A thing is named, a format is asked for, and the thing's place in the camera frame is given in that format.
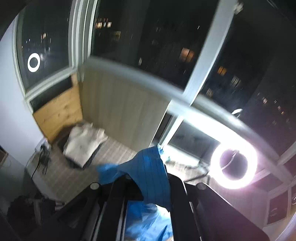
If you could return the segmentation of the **blue striped garment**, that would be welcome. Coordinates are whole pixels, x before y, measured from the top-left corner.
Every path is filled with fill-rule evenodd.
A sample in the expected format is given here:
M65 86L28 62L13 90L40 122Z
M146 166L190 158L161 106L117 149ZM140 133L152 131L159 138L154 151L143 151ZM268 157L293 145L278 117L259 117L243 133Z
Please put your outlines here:
M143 201L129 201L125 237L128 240L169 240L173 228L168 214L171 211L171 188L161 155L163 150L153 146L139 151L131 160L120 165L97 166L98 181L102 185L129 175L141 191Z

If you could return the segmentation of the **plaid checkered bed sheet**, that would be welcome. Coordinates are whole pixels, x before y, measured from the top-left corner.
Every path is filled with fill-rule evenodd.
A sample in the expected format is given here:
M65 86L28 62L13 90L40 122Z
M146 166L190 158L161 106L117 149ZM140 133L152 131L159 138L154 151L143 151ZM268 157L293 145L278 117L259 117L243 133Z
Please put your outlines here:
M26 168L37 188L46 197L58 201L69 202L92 182L98 180L97 166L104 164L122 164L131 160L137 153L121 144L108 138L99 146L90 165L83 169L75 167L73 163L63 155L63 147L67 137L56 140L50 151L48 166L40 165L39 153L35 153L28 161Z

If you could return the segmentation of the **beige folded garment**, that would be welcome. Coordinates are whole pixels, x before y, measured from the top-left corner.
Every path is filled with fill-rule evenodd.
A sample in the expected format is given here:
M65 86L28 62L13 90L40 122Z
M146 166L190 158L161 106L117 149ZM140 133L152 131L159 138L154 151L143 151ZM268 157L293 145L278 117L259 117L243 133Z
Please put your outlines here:
M87 161L95 149L107 139L105 130L95 128L92 123L76 125L69 133L64 154L80 161Z

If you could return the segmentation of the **dark grey folded cloth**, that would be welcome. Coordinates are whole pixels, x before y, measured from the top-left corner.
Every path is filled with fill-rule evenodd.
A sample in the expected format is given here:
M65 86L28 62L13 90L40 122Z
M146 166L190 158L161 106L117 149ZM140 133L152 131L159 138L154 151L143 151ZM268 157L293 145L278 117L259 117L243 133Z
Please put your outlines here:
M67 161L69 167L73 168L73 169L79 169L79 170L84 170L84 169L88 168L92 164L95 156L97 155L98 151L100 150L101 144L95 149L95 151L91 154L91 156L88 158L87 161L80 161L77 158L68 157L66 154L64 154L64 150L66 149L68 137L69 137L69 135L66 135L66 136L62 137L60 140L58 140L57 146L60 149L60 151L62 152L63 156L66 158L66 161Z

